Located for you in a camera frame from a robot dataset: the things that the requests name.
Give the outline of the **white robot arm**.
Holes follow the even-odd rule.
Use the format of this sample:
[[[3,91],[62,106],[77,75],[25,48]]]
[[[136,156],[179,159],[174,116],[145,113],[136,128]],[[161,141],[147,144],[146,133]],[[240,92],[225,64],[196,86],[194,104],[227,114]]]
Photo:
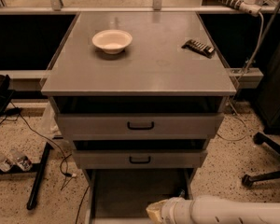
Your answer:
[[[242,203],[209,195],[165,199],[146,211],[154,224],[280,224],[280,203]]]

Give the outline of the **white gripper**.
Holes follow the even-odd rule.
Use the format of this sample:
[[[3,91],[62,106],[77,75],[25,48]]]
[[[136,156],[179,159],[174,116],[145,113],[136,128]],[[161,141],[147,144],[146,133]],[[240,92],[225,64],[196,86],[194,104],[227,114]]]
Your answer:
[[[193,224],[191,207],[192,200],[174,197],[151,203],[146,211],[153,224]]]

